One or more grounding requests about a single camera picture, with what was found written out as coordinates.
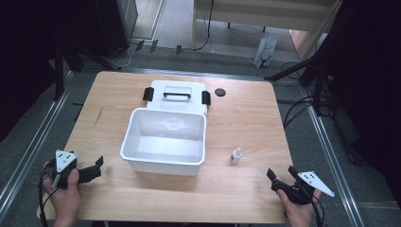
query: gray floor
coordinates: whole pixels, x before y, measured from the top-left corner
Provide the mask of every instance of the gray floor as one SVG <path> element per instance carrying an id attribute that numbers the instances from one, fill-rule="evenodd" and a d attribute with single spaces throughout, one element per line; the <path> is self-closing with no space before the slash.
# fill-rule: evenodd
<path id="1" fill-rule="evenodd" d="M 171 7 L 168 4 L 169 2 L 174 1 L 166 0 L 165 9 Z M 176 45 L 174 43 L 185 46 L 185 42 L 188 42 L 187 38 L 185 38 L 188 37 L 187 33 L 177 39 L 174 36 L 167 36 L 171 29 L 163 22 L 170 22 L 173 19 L 163 19 L 166 16 L 166 11 L 163 11 L 161 23 L 155 33 L 155 39 L 159 40 L 159 46 L 174 47 Z M 201 28 L 203 21 L 198 21 L 198 23 L 198 27 L 204 29 Z M 145 46 L 140 51 L 134 51 L 134 48 L 132 48 L 130 49 L 131 62 L 123 67 L 123 71 L 263 80 L 263 76 L 274 75 L 292 64 L 285 64 L 286 61 L 297 60 L 287 32 L 283 29 L 271 28 L 269 32 L 278 42 L 274 61 L 271 63 L 270 68 L 256 69 L 253 65 L 254 53 L 251 54 L 252 51 L 247 52 L 245 50 L 252 49 L 255 52 L 260 37 L 263 37 L 264 34 L 261 33 L 255 37 L 250 34 L 252 34 L 251 32 L 259 32 L 259 27 L 232 25 L 232 27 L 235 27 L 233 32 L 231 29 L 226 29 L 224 23 L 213 23 L 212 25 L 214 25 L 212 29 L 215 31 L 211 33 L 210 48 L 203 50 L 203 52 L 184 51 L 181 55 L 176 55 L 175 49 L 169 48 L 157 48 L 154 53 L 149 53 L 148 46 Z M 248 42 L 236 43 L 241 40 L 247 40 Z M 60 113 L 49 128 L 43 142 L 35 148 L 38 151 L 37 156 L 32 157 L 34 162 L 32 166 L 28 167 L 29 171 L 24 176 L 24 181 L 15 198 L 13 198 L 9 211 L 0 223 L 1 226 L 40 225 L 39 220 L 36 218 L 36 209 L 38 207 L 37 181 L 39 180 L 37 173 L 44 160 L 51 157 L 57 148 L 63 148 L 67 142 L 69 134 L 74 128 L 74 118 L 79 112 L 79 106 L 72 103 L 84 103 L 96 74 L 104 70 L 97 63 L 85 57 L 82 58 L 84 60 L 84 69 L 81 73 L 73 73 L 71 77 L 68 77 L 71 79 L 70 86 L 67 89 L 68 96 L 65 96 Z M 113 59 L 113 61 L 118 64 L 126 64 L 129 61 L 129 57 L 121 54 L 120 57 Z M 285 78 L 273 83 L 273 86 L 277 99 L 299 100 L 305 96 L 304 88 L 300 87 L 295 79 Z M 10 135 L 0 143 L 0 153 L 3 156 L 0 159 L 0 166 L 3 168 L 3 171 L 0 172 L 0 185 L 2 185 L 2 188 L 14 171 L 19 172 L 20 169 L 16 169 L 16 165 L 23 158 L 26 150 L 31 148 L 29 144 L 34 138 L 37 129 L 41 126 L 48 110 L 52 105 L 57 104 L 52 102 L 53 95 L 54 86 L 51 86 L 21 118 Z M 290 105 L 287 104 L 279 104 L 283 118 L 289 107 Z M 348 160 L 348 147 L 344 144 L 335 121 L 325 117 L 320 119 L 323 122 L 327 137 L 330 139 L 330 145 L 333 148 L 335 157 L 340 164 L 340 170 L 345 176 L 345 182 L 348 184 L 355 199 L 364 225 L 399 226 L 401 212 L 384 178 L 370 166 L 352 165 Z M 341 188 L 336 182 L 333 169 L 327 161 L 321 138 L 315 130 L 311 114 L 305 112 L 296 118 L 286 128 L 286 137 L 294 165 L 302 171 L 314 170 L 337 195 L 335 198 L 328 196 L 323 196 L 322 198 L 325 209 L 325 223 L 329 224 L 329 226 L 352 226 L 352 221 L 350 221 L 346 212 L 347 209 L 344 206 L 344 198 L 340 195 Z M 78 226 L 90 226 L 90 221 L 80 221 Z M 248 225 L 243 223 L 239 226 L 245 227 Z M 276 225 L 255 224 L 254 226 Z"/>

